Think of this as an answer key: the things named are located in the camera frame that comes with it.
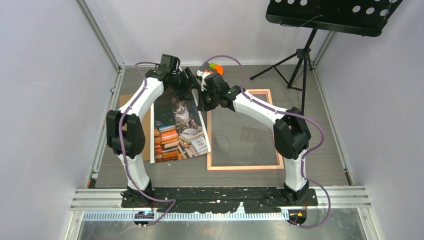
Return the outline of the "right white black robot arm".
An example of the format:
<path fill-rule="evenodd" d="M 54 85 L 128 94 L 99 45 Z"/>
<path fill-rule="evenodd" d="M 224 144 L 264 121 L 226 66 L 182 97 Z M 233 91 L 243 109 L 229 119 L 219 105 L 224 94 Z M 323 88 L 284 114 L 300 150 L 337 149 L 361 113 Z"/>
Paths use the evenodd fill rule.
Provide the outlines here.
<path fill-rule="evenodd" d="M 305 176 L 304 157 L 311 133 L 300 117 L 300 110 L 274 106 L 238 85 L 230 87 L 218 72 L 198 70 L 196 78 L 201 82 L 198 107 L 202 111 L 221 106 L 252 117 L 272 130 L 274 147 L 283 157 L 285 168 L 283 198 L 291 205 L 305 201 L 309 181 Z"/>

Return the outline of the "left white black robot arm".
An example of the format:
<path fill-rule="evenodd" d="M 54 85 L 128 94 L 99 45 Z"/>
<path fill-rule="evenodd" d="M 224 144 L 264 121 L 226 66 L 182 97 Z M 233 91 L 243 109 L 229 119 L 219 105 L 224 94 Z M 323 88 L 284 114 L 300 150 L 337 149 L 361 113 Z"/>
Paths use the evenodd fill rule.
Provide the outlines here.
<path fill-rule="evenodd" d="M 154 198 L 151 180 L 145 170 L 142 151 L 146 136 L 142 120 L 157 98 L 173 90 L 178 100 L 189 99 L 199 84 L 189 70 L 182 70 L 178 57 L 163 54 L 154 69 L 142 72 L 142 83 L 134 95 L 118 110 L 106 114 L 106 144 L 122 161 L 127 177 L 126 198 L 134 198 L 141 207 L 148 207 Z"/>

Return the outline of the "cat and books photo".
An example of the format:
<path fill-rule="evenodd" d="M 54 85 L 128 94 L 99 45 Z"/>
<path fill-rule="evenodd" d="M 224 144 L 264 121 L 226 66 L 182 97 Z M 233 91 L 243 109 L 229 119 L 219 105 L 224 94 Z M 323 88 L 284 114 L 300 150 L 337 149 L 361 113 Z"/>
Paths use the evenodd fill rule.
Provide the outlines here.
<path fill-rule="evenodd" d="M 191 90 L 179 98 L 167 88 L 151 106 L 151 164 L 189 159 L 211 152 L 207 128 Z"/>

